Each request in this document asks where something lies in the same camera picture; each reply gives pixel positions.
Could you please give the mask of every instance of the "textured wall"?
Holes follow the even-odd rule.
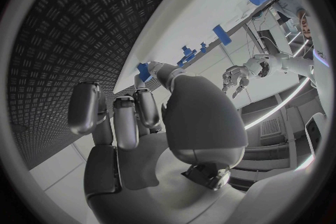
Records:
[[[28,168],[78,138],[67,128],[67,111],[80,80],[99,81],[111,108],[123,64],[161,1],[36,0],[14,44],[7,81],[13,135]]]

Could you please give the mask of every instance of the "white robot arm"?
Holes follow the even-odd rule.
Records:
[[[277,55],[256,54],[250,58],[243,66],[232,66],[223,74],[223,92],[227,92],[230,87],[239,86],[233,94],[233,99],[249,85],[251,78],[263,78],[271,76],[276,71],[293,72],[305,77],[309,77],[315,84],[312,60],[290,57],[288,54],[279,53]]]

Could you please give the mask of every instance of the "person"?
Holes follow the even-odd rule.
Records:
[[[280,0],[273,5],[273,8],[286,17],[293,19],[294,24],[301,26],[305,38],[311,40],[310,28],[306,19],[308,13],[303,8],[301,0]]]

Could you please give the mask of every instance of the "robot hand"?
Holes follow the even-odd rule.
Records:
[[[246,66],[232,66],[226,70],[223,74],[223,92],[227,92],[230,87],[238,85],[238,79],[240,78],[239,86],[233,94],[232,98],[236,98],[239,93],[243,91],[249,85],[249,70]]]

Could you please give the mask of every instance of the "air vent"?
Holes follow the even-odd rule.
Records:
[[[262,122],[261,137],[273,136],[275,134],[281,134],[279,119],[271,119],[266,122]]]

